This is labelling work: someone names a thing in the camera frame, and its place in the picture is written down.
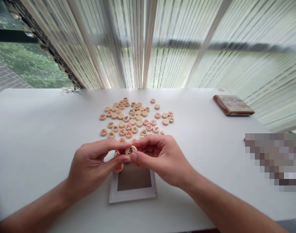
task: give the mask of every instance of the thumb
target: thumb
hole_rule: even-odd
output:
[[[131,154],[131,160],[155,172],[159,168],[159,161],[157,158],[151,157],[141,151],[133,152]]]
[[[111,160],[109,160],[108,162],[106,162],[103,165],[103,168],[106,172],[106,174],[109,174],[110,172],[112,172],[117,166],[120,166],[121,164],[125,163],[125,162],[130,162],[130,158],[126,155],[119,155],[116,156],[114,158],[112,158]]]

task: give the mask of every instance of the fingernail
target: fingernail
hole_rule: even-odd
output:
[[[137,154],[136,154],[135,152],[133,152],[133,153],[131,154],[131,159],[132,159],[133,161],[137,161]]]

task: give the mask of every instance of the left hand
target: left hand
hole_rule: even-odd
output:
[[[104,158],[111,150],[121,150],[132,146],[115,139],[106,139],[83,144],[74,154],[68,178],[63,185],[67,200],[76,202],[95,191],[115,167],[131,162],[126,155],[117,156],[108,162]]]

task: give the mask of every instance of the forearm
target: forearm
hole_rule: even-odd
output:
[[[200,174],[185,190],[221,232],[287,232],[251,205]]]
[[[0,232],[47,232],[73,203],[65,198],[64,181],[0,222]]]

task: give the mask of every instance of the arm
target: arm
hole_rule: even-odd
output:
[[[104,162],[108,151],[124,150],[131,145],[115,139],[82,145],[74,155],[68,178],[1,221],[0,232],[47,232],[63,212],[99,188],[116,166],[131,161],[128,156],[120,155]]]
[[[133,143],[131,159],[184,190],[221,232],[287,232],[272,219],[201,176],[172,136],[149,135]]]

